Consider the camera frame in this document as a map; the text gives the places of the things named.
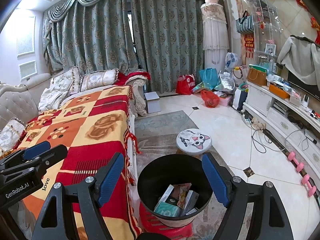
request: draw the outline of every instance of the tiled floor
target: tiled floor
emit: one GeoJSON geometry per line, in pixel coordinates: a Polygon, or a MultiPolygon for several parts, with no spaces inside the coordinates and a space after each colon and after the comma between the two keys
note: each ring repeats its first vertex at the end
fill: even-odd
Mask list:
{"type": "MultiPolygon", "coordinates": [[[[199,94],[160,98],[161,112],[147,116],[184,111],[204,133],[212,138],[212,145],[236,176],[248,183],[263,184],[269,180],[275,185],[291,224],[294,240],[307,240],[320,221],[320,211],[314,197],[308,198],[307,190],[300,184],[301,176],[281,152],[264,149],[252,144],[253,131],[241,120],[231,107],[207,108],[199,94]],[[243,172],[251,168],[249,178],[243,172]]],[[[259,140],[258,132],[254,135],[259,140]]],[[[268,144],[279,151],[274,144],[268,144]]]]}

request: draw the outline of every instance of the black trash can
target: black trash can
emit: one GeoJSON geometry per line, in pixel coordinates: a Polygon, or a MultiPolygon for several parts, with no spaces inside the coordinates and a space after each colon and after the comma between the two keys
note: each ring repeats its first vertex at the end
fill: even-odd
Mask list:
{"type": "Polygon", "coordinates": [[[184,227],[209,204],[212,189],[202,169],[201,160],[184,154],[165,155],[153,160],[138,178],[138,194],[148,212],[172,228],[184,227]],[[188,216],[167,217],[153,212],[168,186],[191,183],[190,190],[199,194],[195,207],[199,210],[188,216]]]}

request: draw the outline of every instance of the patterned curtain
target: patterned curtain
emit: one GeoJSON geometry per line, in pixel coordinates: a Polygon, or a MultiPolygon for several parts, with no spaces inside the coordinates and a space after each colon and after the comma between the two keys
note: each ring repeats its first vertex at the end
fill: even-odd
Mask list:
{"type": "Polygon", "coordinates": [[[138,69],[129,29],[127,0],[100,0],[82,6],[76,0],[63,20],[52,23],[44,16],[44,35],[52,69],[79,66],[82,74],[119,68],[128,74],[138,69]]]}
{"type": "Polygon", "coordinates": [[[131,0],[133,33],[151,90],[173,91],[180,75],[204,68],[203,0],[131,0]]]}

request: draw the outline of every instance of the teal shopping bag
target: teal shopping bag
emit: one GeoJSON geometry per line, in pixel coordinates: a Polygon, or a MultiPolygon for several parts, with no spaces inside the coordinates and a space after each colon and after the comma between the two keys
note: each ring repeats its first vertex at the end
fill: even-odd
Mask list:
{"type": "Polygon", "coordinates": [[[201,80],[205,87],[210,87],[213,90],[218,84],[218,75],[215,68],[207,68],[199,71],[201,80]]]}

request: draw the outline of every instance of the checkered blanket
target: checkered blanket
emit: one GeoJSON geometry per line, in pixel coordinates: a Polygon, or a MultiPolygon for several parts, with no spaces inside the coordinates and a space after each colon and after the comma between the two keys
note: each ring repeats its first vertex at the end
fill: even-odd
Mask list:
{"type": "MultiPolygon", "coordinates": [[[[111,199],[101,209],[103,219],[114,240],[135,239],[141,229],[133,217],[129,199],[130,165],[126,154],[128,103],[130,86],[115,86],[69,100],[62,108],[44,112],[29,122],[27,135],[18,149],[49,141],[51,147],[64,144],[68,156],[48,169],[42,189],[24,199],[38,217],[52,185],[79,183],[108,163],[115,152],[124,155],[126,166],[111,199]]],[[[87,239],[78,204],[73,206],[80,239],[87,239]]]]}

